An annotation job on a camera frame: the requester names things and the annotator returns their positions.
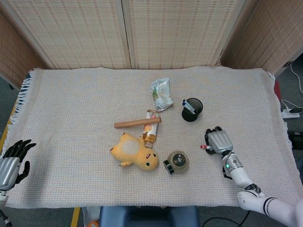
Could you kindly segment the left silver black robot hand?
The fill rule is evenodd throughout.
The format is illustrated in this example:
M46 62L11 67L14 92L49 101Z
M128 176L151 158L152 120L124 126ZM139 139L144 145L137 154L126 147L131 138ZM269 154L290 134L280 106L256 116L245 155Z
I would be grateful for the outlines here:
M0 159L0 190L9 191L16 184L28 177L30 171L30 162L25 161L24 170L19 173L20 167L28 151L36 146L32 140L19 140L9 147Z

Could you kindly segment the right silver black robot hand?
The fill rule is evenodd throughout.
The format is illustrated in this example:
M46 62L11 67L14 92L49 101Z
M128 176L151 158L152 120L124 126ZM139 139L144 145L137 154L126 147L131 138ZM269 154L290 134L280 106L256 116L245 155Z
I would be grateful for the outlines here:
M210 155L218 154L223 157L232 152L233 144L228 137L227 133L219 126L214 129L207 129L205 131L205 142L209 148L206 148L206 152Z

